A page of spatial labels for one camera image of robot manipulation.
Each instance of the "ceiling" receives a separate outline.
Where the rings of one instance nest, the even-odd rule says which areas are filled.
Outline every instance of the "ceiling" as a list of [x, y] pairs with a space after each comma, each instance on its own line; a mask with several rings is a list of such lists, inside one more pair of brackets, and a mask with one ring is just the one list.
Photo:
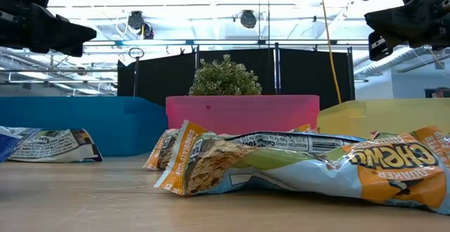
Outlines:
[[[364, 14], [403, 5], [401, 0], [324, 0], [330, 38], [364, 40], [372, 32]], [[143, 11], [151, 24], [155, 40], [324, 40], [327, 39], [321, 0], [50, 0], [48, 9], [70, 22], [92, 27], [95, 41], [127, 41], [138, 39], [125, 25], [131, 11]], [[254, 29], [239, 22], [243, 10], [253, 10], [259, 17]], [[201, 46], [200, 50], [248, 48], [243, 45]], [[301, 49], [312, 46], [289, 46]], [[367, 60], [367, 45], [354, 47], [354, 62]], [[45, 65], [59, 68], [114, 69], [117, 60], [130, 63], [130, 46], [86, 45], [81, 58], [58, 53], [37, 55], [14, 51]], [[189, 53], [191, 46], [147, 46], [144, 58], [159, 58]], [[78, 74], [65, 78], [80, 79]], [[117, 73], [95, 72], [82, 78], [117, 80]]]

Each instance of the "wooden table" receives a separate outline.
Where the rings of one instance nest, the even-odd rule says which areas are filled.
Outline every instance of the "wooden table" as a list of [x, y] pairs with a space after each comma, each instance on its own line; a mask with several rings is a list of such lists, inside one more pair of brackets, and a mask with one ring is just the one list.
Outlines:
[[180, 197], [153, 188], [146, 157], [0, 165], [0, 232], [445, 231], [450, 217], [322, 195]]

